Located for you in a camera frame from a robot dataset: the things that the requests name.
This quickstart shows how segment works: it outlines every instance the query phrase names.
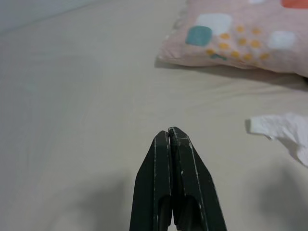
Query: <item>yellow dot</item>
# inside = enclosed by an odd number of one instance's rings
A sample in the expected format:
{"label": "yellow dot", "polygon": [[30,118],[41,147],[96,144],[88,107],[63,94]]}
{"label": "yellow dot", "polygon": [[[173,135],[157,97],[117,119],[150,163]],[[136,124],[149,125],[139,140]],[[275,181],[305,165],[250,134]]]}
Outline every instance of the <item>yellow dot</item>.
{"label": "yellow dot", "polygon": [[237,51],[232,51],[231,56],[234,57],[234,58],[238,58],[238,57],[240,57],[240,54]]}
{"label": "yellow dot", "polygon": [[244,55],[243,56],[243,59],[245,59],[245,60],[251,60],[252,59],[252,54],[250,54],[250,53],[248,53],[248,54],[246,54],[246,55]]}
{"label": "yellow dot", "polygon": [[229,38],[230,38],[230,35],[229,35],[228,33],[223,33],[223,34],[220,35],[220,37],[221,37],[222,39],[229,39]]}
{"label": "yellow dot", "polygon": [[260,55],[260,59],[265,60],[265,59],[268,59],[269,56],[270,56],[269,53],[263,53]]}
{"label": "yellow dot", "polygon": [[261,30],[260,30],[259,28],[255,27],[255,28],[252,29],[252,33],[253,33],[254,35],[258,35],[258,34],[261,33]]}
{"label": "yellow dot", "polygon": [[243,32],[243,31],[244,31],[244,27],[243,27],[243,26],[237,26],[237,27],[236,27],[236,30],[237,30],[238,32]]}
{"label": "yellow dot", "polygon": [[212,49],[207,49],[207,50],[206,50],[206,53],[207,53],[208,55],[212,55],[212,54],[215,54],[215,51],[212,50]]}
{"label": "yellow dot", "polygon": [[240,39],[238,40],[238,44],[239,44],[240,46],[244,46],[244,45],[246,45],[246,43],[247,43],[247,40],[244,39],[244,38],[240,38]]}
{"label": "yellow dot", "polygon": [[222,50],[227,50],[229,49],[229,45],[227,43],[220,43],[219,48],[221,48]]}
{"label": "yellow dot", "polygon": [[260,42],[258,40],[252,40],[250,45],[253,47],[253,48],[259,48],[260,47]]}

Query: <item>pillowcase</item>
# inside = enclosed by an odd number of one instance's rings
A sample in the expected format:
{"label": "pillowcase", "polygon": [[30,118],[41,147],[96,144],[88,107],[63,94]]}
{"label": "pillowcase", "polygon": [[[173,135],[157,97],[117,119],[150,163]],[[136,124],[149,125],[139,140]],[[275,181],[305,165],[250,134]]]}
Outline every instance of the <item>pillowcase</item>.
{"label": "pillowcase", "polygon": [[308,77],[308,0],[188,0],[158,57]]}

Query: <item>white bed sheet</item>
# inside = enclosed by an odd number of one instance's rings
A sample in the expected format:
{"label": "white bed sheet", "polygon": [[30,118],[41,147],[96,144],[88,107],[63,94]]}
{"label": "white bed sheet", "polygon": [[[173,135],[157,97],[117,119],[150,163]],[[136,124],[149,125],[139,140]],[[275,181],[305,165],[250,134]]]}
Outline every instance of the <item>white bed sheet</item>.
{"label": "white bed sheet", "polygon": [[155,63],[183,4],[100,2],[0,38],[1,231],[128,230],[136,173],[170,126],[190,135],[230,231],[308,229],[308,169],[244,128],[308,115],[307,86]]}

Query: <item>pink pillow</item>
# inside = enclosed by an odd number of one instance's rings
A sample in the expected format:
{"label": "pink pillow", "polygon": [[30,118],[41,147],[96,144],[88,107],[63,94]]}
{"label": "pink pillow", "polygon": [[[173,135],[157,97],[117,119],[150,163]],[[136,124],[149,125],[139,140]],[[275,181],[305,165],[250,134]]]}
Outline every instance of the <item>pink pillow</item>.
{"label": "pink pillow", "polygon": [[230,65],[308,77],[308,0],[188,0],[159,59]]}

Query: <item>bed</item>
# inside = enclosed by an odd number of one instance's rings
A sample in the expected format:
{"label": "bed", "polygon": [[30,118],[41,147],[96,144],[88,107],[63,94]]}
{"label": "bed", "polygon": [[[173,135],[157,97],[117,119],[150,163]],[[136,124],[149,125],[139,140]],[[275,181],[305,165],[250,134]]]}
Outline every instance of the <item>bed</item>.
{"label": "bed", "polygon": [[128,230],[137,171],[170,126],[211,172],[228,230],[307,230],[308,169],[244,127],[308,115],[307,85],[158,62],[183,5],[100,1],[0,36],[0,230]]}

